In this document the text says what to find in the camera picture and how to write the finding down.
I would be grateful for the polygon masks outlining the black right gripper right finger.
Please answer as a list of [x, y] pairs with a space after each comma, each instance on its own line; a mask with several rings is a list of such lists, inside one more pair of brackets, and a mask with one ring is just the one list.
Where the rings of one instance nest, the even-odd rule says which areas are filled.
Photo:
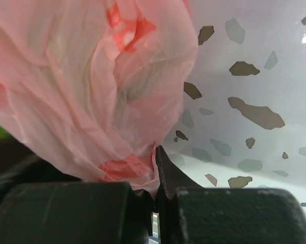
[[306, 216], [288, 191], [204, 188], [156, 149], [161, 243], [306, 243]]

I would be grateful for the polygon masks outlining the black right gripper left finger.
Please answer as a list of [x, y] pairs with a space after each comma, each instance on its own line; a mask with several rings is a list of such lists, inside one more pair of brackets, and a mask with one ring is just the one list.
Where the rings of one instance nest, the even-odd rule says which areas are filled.
[[128, 183], [83, 182], [0, 142], [0, 243], [148, 243], [152, 205]]

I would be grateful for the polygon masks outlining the pink plastic bag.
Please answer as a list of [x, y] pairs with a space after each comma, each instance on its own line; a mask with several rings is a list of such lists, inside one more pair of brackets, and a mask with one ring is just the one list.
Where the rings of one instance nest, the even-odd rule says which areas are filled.
[[155, 196], [197, 54], [188, 1], [0, 1], [0, 126], [65, 174]]

